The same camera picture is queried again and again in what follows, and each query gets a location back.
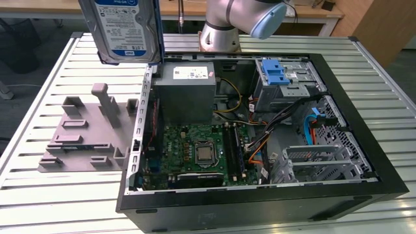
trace hard drive label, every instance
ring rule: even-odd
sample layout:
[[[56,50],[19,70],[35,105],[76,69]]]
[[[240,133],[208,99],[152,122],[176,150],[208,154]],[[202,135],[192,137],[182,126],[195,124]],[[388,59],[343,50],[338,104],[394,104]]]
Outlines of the hard drive label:
[[[119,56],[142,56],[147,52],[138,0],[96,0],[98,14],[107,43]]]

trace green circuit board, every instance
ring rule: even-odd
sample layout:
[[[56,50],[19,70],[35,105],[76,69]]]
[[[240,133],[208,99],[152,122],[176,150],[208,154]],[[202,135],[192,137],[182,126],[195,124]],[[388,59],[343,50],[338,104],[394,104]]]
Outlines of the green circuit board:
[[[236,126],[239,140],[243,145],[248,143],[250,137],[247,126]],[[195,147],[199,144],[214,145],[215,162],[202,167],[196,160]],[[170,125],[164,128],[163,158],[160,162],[160,173],[152,175],[152,189],[168,189],[167,175],[184,173],[223,173],[223,186],[254,185],[258,183],[258,172],[252,168],[246,171],[246,178],[234,181],[228,177],[227,155],[223,141],[222,125]]]

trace power supply label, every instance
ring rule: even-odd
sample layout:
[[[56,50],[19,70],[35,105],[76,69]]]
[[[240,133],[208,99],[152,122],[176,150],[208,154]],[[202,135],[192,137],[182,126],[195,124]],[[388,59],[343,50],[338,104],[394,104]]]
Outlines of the power supply label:
[[[208,79],[208,67],[175,67],[174,79]]]
[[[143,56],[147,46],[138,22],[142,20],[139,0],[96,0],[96,8],[112,52],[120,56]]]

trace aluminum table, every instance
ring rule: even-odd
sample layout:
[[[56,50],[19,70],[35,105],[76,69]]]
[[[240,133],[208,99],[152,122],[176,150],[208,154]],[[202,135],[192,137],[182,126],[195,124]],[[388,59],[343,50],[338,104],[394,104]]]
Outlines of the aluminum table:
[[[166,35],[164,41],[167,51],[198,51],[196,35]],[[415,233],[416,107],[368,51],[348,38],[242,36],[240,41],[246,52],[323,54],[411,192],[339,220],[192,233]],[[0,158],[2,234],[142,233],[115,212],[122,172],[36,171],[67,96],[98,102],[91,85],[106,82],[118,102],[140,97],[146,65],[103,65],[96,52],[91,34],[75,33]]]

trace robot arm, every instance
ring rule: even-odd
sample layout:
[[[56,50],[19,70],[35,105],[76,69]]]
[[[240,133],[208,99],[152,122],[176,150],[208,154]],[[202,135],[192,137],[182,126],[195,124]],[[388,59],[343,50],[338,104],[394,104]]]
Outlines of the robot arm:
[[[236,51],[239,30],[255,38],[267,39],[279,28],[286,14],[283,0],[208,0],[202,50]]]

